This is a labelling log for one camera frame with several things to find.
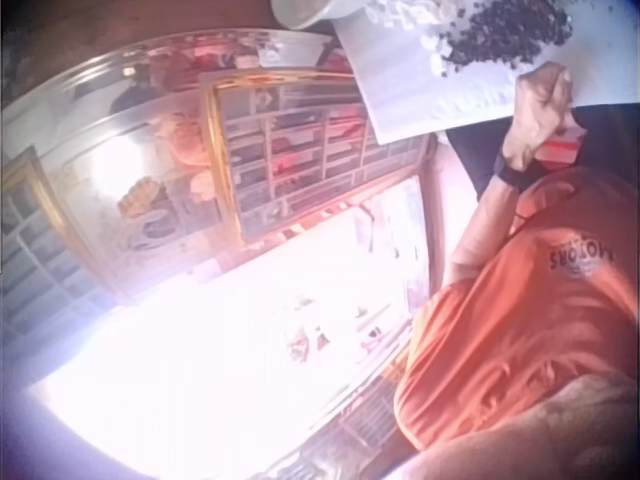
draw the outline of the man's hand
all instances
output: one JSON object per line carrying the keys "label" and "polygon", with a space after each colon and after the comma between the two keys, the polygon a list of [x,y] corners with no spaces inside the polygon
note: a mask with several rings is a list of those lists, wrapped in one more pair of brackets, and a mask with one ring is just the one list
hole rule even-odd
{"label": "man's hand", "polygon": [[513,122],[502,144],[510,168],[529,167],[536,150],[562,125],[570,101],[571,76],[562,65],[547,62],[518,78]]}

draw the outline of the printed logo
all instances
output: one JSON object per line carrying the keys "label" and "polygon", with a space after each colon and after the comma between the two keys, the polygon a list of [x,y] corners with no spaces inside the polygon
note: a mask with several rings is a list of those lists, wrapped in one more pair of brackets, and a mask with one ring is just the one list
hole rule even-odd
{"label": "printed logo", "polygon": [[605,261],[615,261],[613,249],[584,235],[554,246],[549,254],[549,268],[561,270],[571,277],[591,276]]}

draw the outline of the wooden frame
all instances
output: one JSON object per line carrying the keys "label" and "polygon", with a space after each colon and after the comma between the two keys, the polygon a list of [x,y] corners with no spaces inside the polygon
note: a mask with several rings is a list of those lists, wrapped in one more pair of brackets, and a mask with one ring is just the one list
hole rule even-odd
{"label": "wooden frame", "polygon": [[58,203],[40,166],[35,149],[29,147],[11,163],[2,178],[2,190],[7,191],[22,182],[31,187],[38,206],[60,236],[65,246],[89,270],[103,288],[121,303],[130,303],[129,297],[107,274],[103,265],[91,254]]}
{"label": "wooden frame", "polygon": [[[229,152],[227,150],[224,134],[224,120],[223,110],[221,105],[220,94],[221,92],[229,89],[246,88],[255,86],[280,86],[291,82],[308,82],[308,81],[332,81],[332,82],[344,82],[345,84],[355,84],[355,80],[350,73],[329,73],[318,70],[272,70],[272,71],[253,71],[242,72],[225,75],[224,77],[214,77],[206,82],[204,88],[204,100],[206,103],[207,112],[207,128],[209,133],[208,143],[212,158],[212,173],[214,176],[214,184],[216,188],[216,195],[219,199],[223,209],[227,213],[227,218],[224,219],[225,223],[225,237],[227,241],[236,249],[242,249],[251,247],[252,245],[261,243],[266,238],[271,237],[271,233],[259,235],[258,238],[247,238],[243,234],[243,228],[239,216],[239,209],[236,206],[234,199],[234,185],[231,178],[231,169]],[[371,130],[370,122],[365,122],[365,132],[362,137],[362,142],[359,147],[359,165],[362,166],[363,157],[366,149],[367,131]],[[426,151],[426,140],[423,141],[419,157],[422,158]],[[325,164],[323,162],[322,171],[324,172]],[[293,215],[287,218],[283,223],[279,224],[276,230],[282,231],[289,228],[296,223],[303,221],[306,217],[313,215],[314,212],[322,210],[327,206],[336,202],[345,201],[347,199],[369,196],[376,192],[379,192],[395,183],[418,173],[418,167],[412,165],[409,167],[401,168],[398,171],[385,175],[381,179],[372,180],[366,182],[363,185],[350,189],[344,194],[336,196],[329,201],[323,202],[310,209],[310,211],[304,211],[303,213]]]}

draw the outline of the black wristband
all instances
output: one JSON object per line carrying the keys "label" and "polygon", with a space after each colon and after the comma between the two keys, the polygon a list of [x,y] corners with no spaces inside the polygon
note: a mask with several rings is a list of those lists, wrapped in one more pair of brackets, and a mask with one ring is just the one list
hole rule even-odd
{"label": "black wristband", "polygon": [[528,175],[526,172],[519,172],[507,165],[507,162],[502,154],[502,149],[498,151],[496,157],[496,163],[493,164],[493,173],[502,179],[507,185],[511,185],[518,193],[522,192],[522,186],[527,184]]}

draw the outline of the dark seeds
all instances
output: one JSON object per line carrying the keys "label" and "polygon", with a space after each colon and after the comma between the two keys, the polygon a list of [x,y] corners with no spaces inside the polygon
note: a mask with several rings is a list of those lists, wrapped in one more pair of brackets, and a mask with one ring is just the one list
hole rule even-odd
{"label": "dark seeds", "polygon": [[533,63],[543,44],[564,45],[572,33],[567,14],[552,2],[495,0],[471,15],[470,27],[458,38],[447,35],[452,48],[448,60],[459,67],[488,61],[511,68]]}

